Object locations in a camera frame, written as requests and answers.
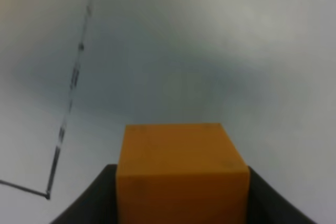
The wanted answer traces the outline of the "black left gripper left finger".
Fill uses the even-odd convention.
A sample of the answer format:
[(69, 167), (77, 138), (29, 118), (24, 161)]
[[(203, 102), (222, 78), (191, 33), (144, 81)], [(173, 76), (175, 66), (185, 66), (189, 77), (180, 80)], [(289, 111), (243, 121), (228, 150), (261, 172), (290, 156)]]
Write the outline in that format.
[(118, 223), (116, 171), (116, 164), (107, 165), (52, 223)]

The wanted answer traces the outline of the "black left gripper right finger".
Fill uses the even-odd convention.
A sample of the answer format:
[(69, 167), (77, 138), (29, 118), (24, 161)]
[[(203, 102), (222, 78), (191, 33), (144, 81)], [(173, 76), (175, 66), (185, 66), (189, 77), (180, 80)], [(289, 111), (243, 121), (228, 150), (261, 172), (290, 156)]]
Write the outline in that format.
[(247, 223), (314, 224), (314, 221), (274, 190), (251, 167)]

